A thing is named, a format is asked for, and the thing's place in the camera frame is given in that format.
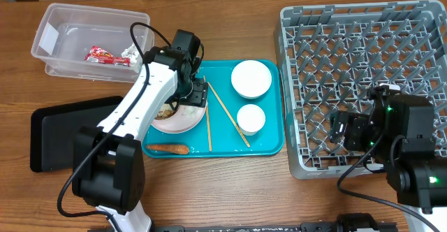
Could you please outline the white tissue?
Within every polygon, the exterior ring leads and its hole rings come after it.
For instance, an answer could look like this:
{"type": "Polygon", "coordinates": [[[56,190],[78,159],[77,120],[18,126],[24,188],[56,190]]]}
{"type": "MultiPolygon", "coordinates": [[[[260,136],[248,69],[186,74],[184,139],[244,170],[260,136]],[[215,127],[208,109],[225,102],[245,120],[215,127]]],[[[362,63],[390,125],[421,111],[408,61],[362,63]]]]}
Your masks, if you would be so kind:
{"type": "Polygon", "coordinates": [[[195,106],[184,106],[184,111],[182,113],[182,116],[184,118],[192,119],[195,118],[196,115],[200,115],[200,112],[203,108],[195,107],[195,106]]]}

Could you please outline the red snack wrapper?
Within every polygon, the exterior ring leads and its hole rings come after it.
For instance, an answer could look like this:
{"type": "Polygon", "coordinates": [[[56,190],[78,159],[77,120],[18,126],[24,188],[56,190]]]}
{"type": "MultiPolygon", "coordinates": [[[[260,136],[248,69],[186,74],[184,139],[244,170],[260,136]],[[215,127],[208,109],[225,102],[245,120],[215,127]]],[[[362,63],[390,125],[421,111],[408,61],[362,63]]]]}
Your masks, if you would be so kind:
{"type": "Polygon", "coordinates": [[[98,46],[93,46],[89,53],[85,56],[85,61],[99,64],[112,64],[129,67],[130,59],[127,57],[115,57],[108,51],[98,46]]]}

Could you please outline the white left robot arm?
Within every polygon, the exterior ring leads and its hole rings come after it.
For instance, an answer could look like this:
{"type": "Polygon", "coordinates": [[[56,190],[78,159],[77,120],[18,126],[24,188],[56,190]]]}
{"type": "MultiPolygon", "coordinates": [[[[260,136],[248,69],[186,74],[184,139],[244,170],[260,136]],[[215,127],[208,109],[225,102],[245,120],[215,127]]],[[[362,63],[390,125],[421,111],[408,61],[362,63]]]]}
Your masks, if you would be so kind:
{"type": "Polygon", "coordinates": [[[164,103],[171,99],[205,107],[207,85],[195,77],[202,44],[153,47],[122,102],[97,126],[74,140],[73,173],[65,188],[93,206],[113,231],[150,231],[140,198],[145,186],[142,142],[164,103]]]}

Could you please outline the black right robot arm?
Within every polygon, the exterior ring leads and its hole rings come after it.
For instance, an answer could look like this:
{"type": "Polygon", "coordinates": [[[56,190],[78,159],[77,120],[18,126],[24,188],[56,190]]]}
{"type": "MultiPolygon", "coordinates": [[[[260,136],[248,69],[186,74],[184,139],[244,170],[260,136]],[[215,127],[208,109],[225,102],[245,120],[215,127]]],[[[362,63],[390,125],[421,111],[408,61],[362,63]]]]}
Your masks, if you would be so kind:
{"type": "Polygon", "coordinates": [[[368,159],[381,164],[397,202],[343,188],[342,181],[355,166],[339,177],[337,189],[402,211],[410,231],[445,231],[446,160],[434,153],[434,106],[425,97],[405,94],[392,84],[370,87],[367,98],[374,102],[370,113],[338,110],[331,114],[329,139],[342,141],[349,151],[363,152],[358,165],[368,159]]]}

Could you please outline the grey dishwasher rack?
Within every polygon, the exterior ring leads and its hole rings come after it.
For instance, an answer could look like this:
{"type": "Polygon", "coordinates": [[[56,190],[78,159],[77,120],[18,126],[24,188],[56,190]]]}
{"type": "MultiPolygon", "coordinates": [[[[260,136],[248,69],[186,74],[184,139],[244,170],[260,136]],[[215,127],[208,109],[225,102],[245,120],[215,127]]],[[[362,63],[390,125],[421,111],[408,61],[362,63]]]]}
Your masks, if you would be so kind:
{"type": "Polygon", "coordinates": [[[329,141],[329,117],[368,113],[381,83],[435,107],[435,154],[446,157],[446,8],[437,0],[289,6],[274,31],[288,164],[297,179],[339,177],[360,158],[329,141]]]}

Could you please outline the clear plastic waste bin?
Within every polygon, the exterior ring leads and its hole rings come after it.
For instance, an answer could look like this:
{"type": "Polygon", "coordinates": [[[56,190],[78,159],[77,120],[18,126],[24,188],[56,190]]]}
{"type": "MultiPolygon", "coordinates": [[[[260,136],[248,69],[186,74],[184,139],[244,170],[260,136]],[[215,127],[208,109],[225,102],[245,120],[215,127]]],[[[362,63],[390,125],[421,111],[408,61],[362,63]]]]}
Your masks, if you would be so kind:
{"type": "Polygon", "coordinates": [[[45,62],[48,75],[133,83],[140,64],[131,67],[99,64],[85,57],[97,46],[113,57],[132,46],[130,26],[150,23],[146,13],[94,6],[52,3],[37,29],[33,57],[45,62]]]}

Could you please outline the right wooden chopstick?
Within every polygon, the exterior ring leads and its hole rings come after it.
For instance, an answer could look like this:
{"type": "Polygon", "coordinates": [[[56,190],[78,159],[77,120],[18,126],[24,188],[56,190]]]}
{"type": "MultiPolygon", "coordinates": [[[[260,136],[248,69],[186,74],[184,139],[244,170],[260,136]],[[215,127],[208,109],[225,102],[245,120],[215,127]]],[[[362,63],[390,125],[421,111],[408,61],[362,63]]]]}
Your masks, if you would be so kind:
{"type": "Polygon", "coordinates": [[[247,140],[247,138],[245,137],[245,135],[242,133],[240,127],[237,125],[236,121],[233,119],[232,115],[230,114],[230,112],[228,111],[227,107],[225,106],[225,104],[223,103],[223,101],[221,100],[221,98],[219,97],[219,95],[217,94],[217,92],[215,91],[215,89],[213,88],[213,86],[211,85],[210,82],[208,83],[208,87],[212,90],[212,93],[214,94],[214,96],[216,97],[217,101],[219,102],[220,106],[223,108],[224,112],[226,113],[226,115],[228,116],[229,120],[231,121],[231,123],[233,124],[233,126],[235,127],[235,129],[237,130],[238,134],[240,135],[241,139],[244,141],[245,145],[250,148],[250,144],[247,140]]]}

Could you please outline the teal plastic tray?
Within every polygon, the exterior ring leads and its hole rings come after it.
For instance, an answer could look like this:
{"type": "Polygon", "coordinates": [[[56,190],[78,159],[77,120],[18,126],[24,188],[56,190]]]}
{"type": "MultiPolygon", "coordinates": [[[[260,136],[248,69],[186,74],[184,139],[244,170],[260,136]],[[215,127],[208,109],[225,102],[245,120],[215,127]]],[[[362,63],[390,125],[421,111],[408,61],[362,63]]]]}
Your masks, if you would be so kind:
{"type": "Polygon", "coordinates": [[[258,133],[247,137],[250,148],[245,145],[214,94],[209,92],[207,101],[210,110],[212,152],[209,152],[208,147],[206,117],[194,128],[183,133],[164,133],[150,127],[143,141],[143,152],[157,159],[180,158],[178,154],[146,148],[147,145],[154,144],[180,144],[189,147],[186,158],[270,156],[278,153],[285,142],[285,135],[277,66],[269,60],[261,60],[272,74],[272,84],[260,98],[250,100],[239,96],[230,82],[232,70],[239,63],[239,60],[204,61],[197,76],[203,78],[205,75],[206,81],[211,83],[232,117],[237,117],[238,110],[248,103],[262,108],[266,122],[258,133]]]}

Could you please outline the orange carrot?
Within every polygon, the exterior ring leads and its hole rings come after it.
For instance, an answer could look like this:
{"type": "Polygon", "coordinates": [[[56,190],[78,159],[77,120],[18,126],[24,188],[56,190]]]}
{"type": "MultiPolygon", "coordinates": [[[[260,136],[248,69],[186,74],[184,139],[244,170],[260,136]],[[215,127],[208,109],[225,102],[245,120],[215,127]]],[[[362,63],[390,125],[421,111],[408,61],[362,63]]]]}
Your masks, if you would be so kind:
{"type": "Polygon", "coordinates": [[[169,152],[178,155],[186,155],[189,153],[189,148],[186,145],[154,144],[154,145],[147,145],[146,148],[148,150],[154,150],[158,152],[169,152]]]}

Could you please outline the large white upturned bowl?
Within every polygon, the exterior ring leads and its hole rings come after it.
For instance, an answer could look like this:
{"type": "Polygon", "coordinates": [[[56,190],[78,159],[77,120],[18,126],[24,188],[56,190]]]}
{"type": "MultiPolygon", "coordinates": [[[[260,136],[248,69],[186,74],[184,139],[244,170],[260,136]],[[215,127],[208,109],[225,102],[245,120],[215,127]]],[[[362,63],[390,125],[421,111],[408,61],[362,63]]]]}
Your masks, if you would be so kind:
{"type": "Polygon", "coordinates": [[[269,90],[272,74],[269,68],[260,61],[246,60],[235,66],[230,80],[240,96],[246,99],[257,99],[269,90]]]}

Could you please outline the crumpled foil ball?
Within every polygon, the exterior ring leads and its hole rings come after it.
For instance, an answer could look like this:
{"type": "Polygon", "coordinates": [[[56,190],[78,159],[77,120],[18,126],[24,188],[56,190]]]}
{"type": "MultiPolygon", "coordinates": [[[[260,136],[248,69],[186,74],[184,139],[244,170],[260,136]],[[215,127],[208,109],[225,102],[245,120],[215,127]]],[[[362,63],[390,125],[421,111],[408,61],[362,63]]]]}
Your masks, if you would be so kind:
{"type": "Polygon", "coordinates": [[[134,43],[121,53],[121,57],[128,67],[135,66],[138,63],[139,56],[140,54],[134,43]]]}

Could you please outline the small white upturned cup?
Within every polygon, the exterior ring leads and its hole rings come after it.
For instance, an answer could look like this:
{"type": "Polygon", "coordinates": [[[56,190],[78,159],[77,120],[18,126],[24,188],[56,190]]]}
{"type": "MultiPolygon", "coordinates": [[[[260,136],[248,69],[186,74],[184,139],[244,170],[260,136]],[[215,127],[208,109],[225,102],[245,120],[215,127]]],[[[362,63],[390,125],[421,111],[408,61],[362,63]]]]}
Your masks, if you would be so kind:
{"type": "Polygon", "coordinates": [[[265,125],[265,113],[257,105],[247,104],[237,112],[237,124],[246,136],[253,136],[265,125]]]}

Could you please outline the black rectangular tray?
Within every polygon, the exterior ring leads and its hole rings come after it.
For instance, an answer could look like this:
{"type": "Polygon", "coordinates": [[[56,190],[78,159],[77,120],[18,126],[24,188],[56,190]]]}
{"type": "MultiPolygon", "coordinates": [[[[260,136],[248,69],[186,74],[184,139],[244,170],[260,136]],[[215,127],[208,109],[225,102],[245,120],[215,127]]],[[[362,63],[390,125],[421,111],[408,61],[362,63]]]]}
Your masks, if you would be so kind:
{"type": "Polygon", "coordinates": [[[57,171],[73,165],[73,139],[82,126],[96,126],[122,101],[109,96],[35,110],[31,115],[30,169],[57,171]]]}

